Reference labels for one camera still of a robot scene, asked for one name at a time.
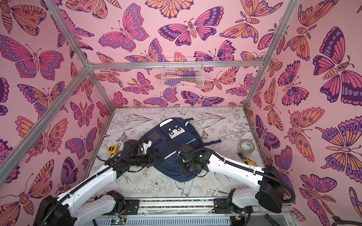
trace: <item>navy blue backpack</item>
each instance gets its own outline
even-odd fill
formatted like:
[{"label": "navy blue backpack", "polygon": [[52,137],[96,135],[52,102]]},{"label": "navy blue backpack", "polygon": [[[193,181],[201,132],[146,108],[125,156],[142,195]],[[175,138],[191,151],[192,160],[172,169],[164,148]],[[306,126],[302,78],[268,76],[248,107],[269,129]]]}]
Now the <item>navy blue backpack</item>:
[{"label": "navy blue backpack", "polygon": [[217,140],[204,143],[196,129],[188,122],[190,120],[193,120],[193,118],[167,119],[148,131],[141,138],[141,140],[147,139],[152,141],[151,149],[156,150],[165,156],[164,160],[154,164],[153,166],[163,174],[179,182],[192,180],[201,171],[191,172],[188,175],[182,175],[179,167],[179,163],[182,161],[182,159],[169,145],[178,150],[179,146],[182,143],[185,143],[194,149],[197,149],[210,144],[221,142],[221,140]]}]

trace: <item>purple item in basket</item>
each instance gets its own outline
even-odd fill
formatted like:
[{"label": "purple item in basket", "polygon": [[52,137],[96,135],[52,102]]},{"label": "purple item in basket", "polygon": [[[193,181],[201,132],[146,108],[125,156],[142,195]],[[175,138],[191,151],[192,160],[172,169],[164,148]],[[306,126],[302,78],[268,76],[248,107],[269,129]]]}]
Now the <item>purple item in basket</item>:
[{"label": "purple item in basket", "polygon": [[196,77],[195,71],[186,72],[182,77]]}]

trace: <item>white floor mat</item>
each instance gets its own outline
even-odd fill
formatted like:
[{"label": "white floor mat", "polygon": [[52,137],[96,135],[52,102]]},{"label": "white floor mat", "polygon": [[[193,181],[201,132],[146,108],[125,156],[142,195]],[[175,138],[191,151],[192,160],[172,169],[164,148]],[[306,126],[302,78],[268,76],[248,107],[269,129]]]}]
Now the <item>white floor mat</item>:
[{"label": "white floor mat", "polygon": [[[202,136],[204,142],[221,139],[222,142],[208,146],[225,157],[241,162],[237,155],[237,144],[242,138],[253,140],[250,127],[241,107],[198,107],[198,108],[122,108],[117,109],[104,138],[98,156],[108,159],[107,148],[116,145],[122,136],[138,140],[142,135],[167,118],[194,118],[190,123]],[[256,150],[250,157],[262,166],[259,152]],[[96,159],[91,174],[97,171],[104,162]],[[228,176],[208,172],[202,178],[180,183],[154,167],[143,169],[137,173],[125,173],[116,181],[108,184],[98,192],[101,194],[116,190],[125,197],[206,197],[227,196],[233,188],[243,189],[247,186]]]}]

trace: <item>white wire basket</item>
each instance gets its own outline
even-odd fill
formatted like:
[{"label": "white wire basket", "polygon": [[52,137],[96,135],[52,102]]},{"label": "white wire basket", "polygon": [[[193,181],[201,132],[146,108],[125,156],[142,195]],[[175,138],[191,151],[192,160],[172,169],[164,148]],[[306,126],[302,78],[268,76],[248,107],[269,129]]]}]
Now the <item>white wire basket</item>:
[{"label": "white wire basket", "polygon": [[161,81],[163,88],[174,87],[195,87],[203,88],[205,82],[205,71],[203,69],[203,58],[183,57],[183,61],[177,61],[180,58],[165,57]]}]

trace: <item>screwdriver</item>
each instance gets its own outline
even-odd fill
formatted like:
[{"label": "screwdriver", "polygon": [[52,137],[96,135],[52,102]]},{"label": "screwdriver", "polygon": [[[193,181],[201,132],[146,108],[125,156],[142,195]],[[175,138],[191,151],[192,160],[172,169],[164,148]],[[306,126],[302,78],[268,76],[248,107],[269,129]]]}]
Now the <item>screwdriver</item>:
[{"label": "screwdriver", "polygon": [[265,214],[265,218],[272,224],[272,226],[280,226],[275,220],[273,220],[269,214],[264,213],[264,211],[257,205],[257,207]]}]

